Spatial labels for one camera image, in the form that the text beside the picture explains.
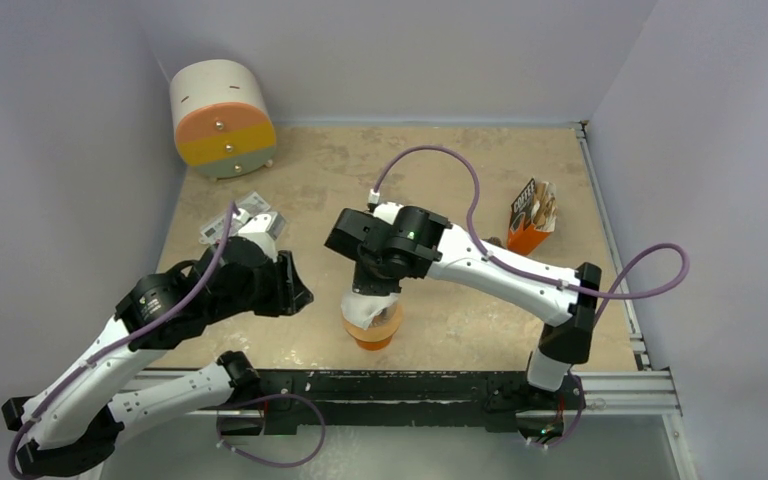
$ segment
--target table surface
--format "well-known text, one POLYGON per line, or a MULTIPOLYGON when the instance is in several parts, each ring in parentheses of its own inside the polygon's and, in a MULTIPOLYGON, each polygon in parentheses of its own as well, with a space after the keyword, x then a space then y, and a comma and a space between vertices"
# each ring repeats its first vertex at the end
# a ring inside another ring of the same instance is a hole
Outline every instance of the table surface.
MULTIPOLYGON (((482 238, 505 237, 510 203, 531 177, 554 182, 556 231, 530 257, 572 268, 591 262, 602 268, 603 288, 613 281, 616 273, 572 129, 279 127, 272 168, 218 182, 187 172, 158 269, 198 258, 204 251, 199 227, 232 199, 256 191, 287 219, 278 246, 293 251, 314 303, 292 317, 226 319, 153 366, 200 368, 226 350, 242 350, 260 368, 524 369, 542 323, 517 307, 447 282, 402 282, 405 320, 383 350, 359 348, 343 329, 340 298, 351 286, 353 264, 323 243, 343 208, 365 207, 384 164, 419 144, 453 148, 473 163, 482 182, 475 212, 482 238)), ((470 176, 457 161, 418 152, 392 170, 382 200, 422 206, 463 226, 472 192, 470 176)), ((599 322, 590 361, 577 368, 636 370, 619 302, 599 322)))

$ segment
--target white cylinder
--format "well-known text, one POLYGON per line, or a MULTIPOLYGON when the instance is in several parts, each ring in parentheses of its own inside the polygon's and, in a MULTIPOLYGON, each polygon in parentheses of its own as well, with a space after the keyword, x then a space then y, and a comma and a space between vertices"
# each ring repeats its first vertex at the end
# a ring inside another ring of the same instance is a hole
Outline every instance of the white cylinder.
POLYGON ((179 71, 169 85, 175 146, 201 173, 224 178, 260 168, 275 153, 275 128, 249 69, 207 60, 179 71))

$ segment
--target cylindrical container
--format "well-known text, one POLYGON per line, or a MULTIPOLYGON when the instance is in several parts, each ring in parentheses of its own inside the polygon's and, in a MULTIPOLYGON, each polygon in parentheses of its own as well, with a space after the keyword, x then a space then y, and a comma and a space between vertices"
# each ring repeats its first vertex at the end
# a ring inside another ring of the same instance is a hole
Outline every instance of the cylindrical container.
POLYGON ((210 178, 271 165, 275 127, 249 69, 231 60, 184 67, 169 84, 175 147, 187 165, 210 178))
POLYGON ((372 320, 372 324, 366 330, 350 323, 343 318, 343 328, 354 337, 358 346, 366 350, 381 350, 390 344, 393 335, 402 325, 404 311, 402 305, 396 303, 386 308, 372 320))

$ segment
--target yellow stripe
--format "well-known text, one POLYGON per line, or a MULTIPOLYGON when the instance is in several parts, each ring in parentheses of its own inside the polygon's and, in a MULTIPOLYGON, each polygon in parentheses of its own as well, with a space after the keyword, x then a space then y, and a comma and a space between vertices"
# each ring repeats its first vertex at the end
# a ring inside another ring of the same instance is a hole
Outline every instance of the yellow stripe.
POLYGON ((204 165, 225 158, 243 155, 275 145, 275 129, 270 122, 202 138, 178 145, 178 153, 189 165, 204 165), (226 146, 233 150, 228 152, 226 146))

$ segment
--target white cloth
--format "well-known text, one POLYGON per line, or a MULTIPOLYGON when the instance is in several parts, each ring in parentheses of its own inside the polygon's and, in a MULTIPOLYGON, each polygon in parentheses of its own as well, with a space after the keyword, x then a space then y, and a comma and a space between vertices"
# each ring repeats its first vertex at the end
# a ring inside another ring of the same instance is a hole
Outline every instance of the white cloth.
POLYGON ((340 309, 343 317, 356 327, 366 330, 384 309, 394 305, 399 299, 398 293, 391 293, 387 297, 373 297, 361 295, 351 290, 343 294, 340 309))

